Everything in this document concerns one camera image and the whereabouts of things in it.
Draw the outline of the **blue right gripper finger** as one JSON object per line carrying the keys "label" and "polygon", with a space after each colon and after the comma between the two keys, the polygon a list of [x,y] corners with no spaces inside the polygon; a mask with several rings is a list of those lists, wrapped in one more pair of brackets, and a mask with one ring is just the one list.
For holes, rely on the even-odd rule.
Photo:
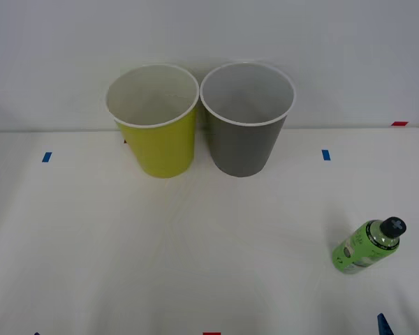
{"label": "blue right gripper finger", "polygon": [[393,335],[393,331],[391,330],[390,325],[388,324],[388,321],[386,320],[384,314],[378,314],[377,320],[379,335]]}

